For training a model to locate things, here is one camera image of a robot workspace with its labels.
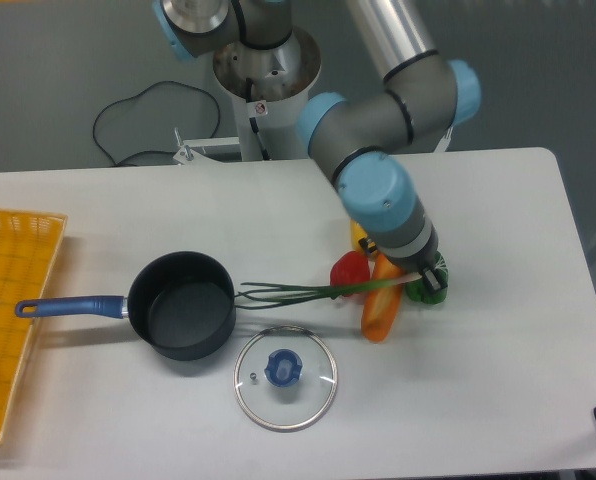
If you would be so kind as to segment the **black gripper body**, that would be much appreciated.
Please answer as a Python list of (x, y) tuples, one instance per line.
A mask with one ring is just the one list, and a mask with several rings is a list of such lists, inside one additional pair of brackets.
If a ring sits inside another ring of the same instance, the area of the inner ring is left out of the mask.
[(432, 234), (422, 247), (412, 242), (398, 248), (387, 248), (378, 246), (370, 237), (362, 237), (359, 240), (359, 247), (362, 253), (383, 254), (392, 264), (408, 272), (421, 272), (425, 268), (433, 269), (437, 264), (438, 237), (436, 234)]

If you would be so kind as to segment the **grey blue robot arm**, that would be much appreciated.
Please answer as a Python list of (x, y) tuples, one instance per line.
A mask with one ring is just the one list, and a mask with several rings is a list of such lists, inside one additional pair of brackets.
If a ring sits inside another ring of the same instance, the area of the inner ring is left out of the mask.
[(287, 1), (157, 1), (153, 10), (176, 55), (211, 55), (243, 159), (313, 159), (379, 252), (437, 294), (447, 286), (437, 232), (393, 153), (472, 118), (480, 83), (466, 62), (439, 54), (413, 2), (347, 7), (383, 85), (361, 103), (311, 94), (319, 47)]

